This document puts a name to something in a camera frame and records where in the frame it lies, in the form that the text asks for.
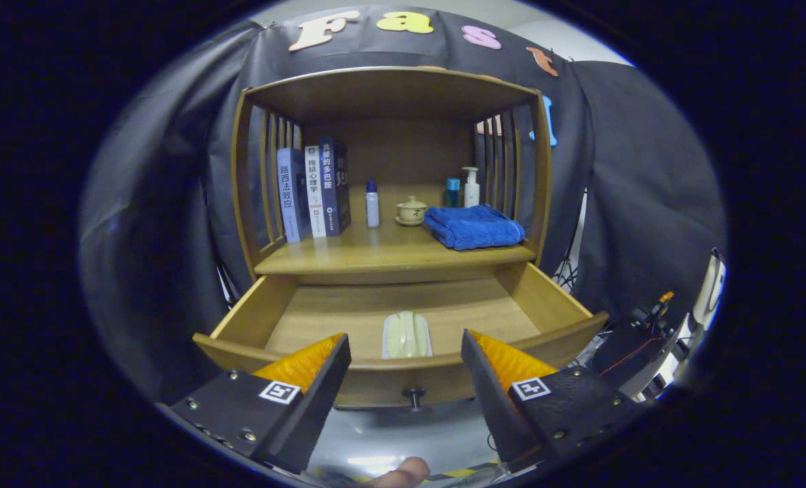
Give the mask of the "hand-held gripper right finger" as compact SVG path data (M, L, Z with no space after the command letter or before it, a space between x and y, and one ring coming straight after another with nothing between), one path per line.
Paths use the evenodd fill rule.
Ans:
M637 420L637 403L589 369L557 369L469 329L461 356L499 459L511 472L562 467Z

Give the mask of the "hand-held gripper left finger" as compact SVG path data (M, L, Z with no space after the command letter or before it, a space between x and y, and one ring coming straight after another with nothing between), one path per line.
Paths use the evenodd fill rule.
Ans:
M235 457L300 474L350 362L349 337L337 333L260 369L227 369L160 408Z

